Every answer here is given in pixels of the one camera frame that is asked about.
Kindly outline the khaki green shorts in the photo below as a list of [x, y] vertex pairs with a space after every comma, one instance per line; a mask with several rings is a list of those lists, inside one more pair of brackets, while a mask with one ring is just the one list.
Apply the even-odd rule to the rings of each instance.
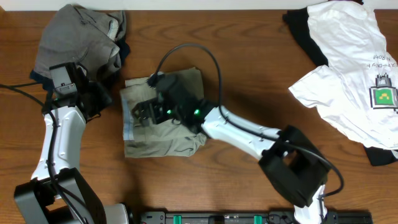
[[127, 158], [194, 155], [206, 143], [204, 134], [194, 134], [174, 119], [143, 126], [133, 117], [132, 109], [138, 103], [156, 96], [156, 91], [146, 81], [146, 77], [126, 80], [125, 88], [119, 92], [123, 109], [124, 155]]

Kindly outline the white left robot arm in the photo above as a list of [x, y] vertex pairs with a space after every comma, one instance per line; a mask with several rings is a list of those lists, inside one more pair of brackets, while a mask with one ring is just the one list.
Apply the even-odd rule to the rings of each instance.
[[51, 90], [42, 105], [45, 138], [30, 181], [14, 200], [26, 223], [132, 223], [124, 203], [103, 205], [80, 173], [86, 125], [112, 104], [107, 89], [73, 62], [50, 67]]

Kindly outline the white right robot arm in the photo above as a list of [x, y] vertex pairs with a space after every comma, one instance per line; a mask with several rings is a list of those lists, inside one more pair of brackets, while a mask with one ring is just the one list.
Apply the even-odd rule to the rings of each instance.
[[319, 150], [293, 126], [284, 130], [260, 126], [223, 106], [197, 97], [176, 74], [146, 81], [155, 95], [131, 110], [147, 126], [169, 119], [189, 131], [226, 142], [258, 161], [273, 188], [294, 205], [296, 223], [323, 223], [323, 193], [331, 166]]

